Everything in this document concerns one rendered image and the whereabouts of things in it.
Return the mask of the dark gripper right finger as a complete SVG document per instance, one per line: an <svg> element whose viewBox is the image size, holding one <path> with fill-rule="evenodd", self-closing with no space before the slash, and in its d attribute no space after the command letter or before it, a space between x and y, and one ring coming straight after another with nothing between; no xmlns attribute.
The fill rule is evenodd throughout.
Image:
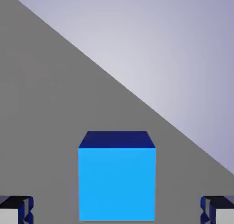
<svg viewBox="0 0 234 224"><path fill-rule="evenodd" d="M233 196L202 196L200 224L234 224Z"/></svg>

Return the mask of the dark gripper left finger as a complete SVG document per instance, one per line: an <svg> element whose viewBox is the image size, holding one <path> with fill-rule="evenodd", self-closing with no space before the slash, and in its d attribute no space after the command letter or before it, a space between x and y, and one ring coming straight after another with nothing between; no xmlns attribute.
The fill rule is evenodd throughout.
<svg viewBox="0 0 234 224"><path fill-rule="evenodd" d="M32 196L0 196L0 224L34 224Z"/></svg>

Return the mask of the small blue cube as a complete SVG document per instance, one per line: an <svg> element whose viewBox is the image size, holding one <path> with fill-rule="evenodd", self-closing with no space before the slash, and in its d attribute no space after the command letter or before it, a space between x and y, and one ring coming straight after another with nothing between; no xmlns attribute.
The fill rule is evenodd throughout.
<svg viewBox="0 0 234 224"><path fill-rule="evenodd" d="M78 148L80 221L154 221L156 147L146 131L88 131Z"/></svg>

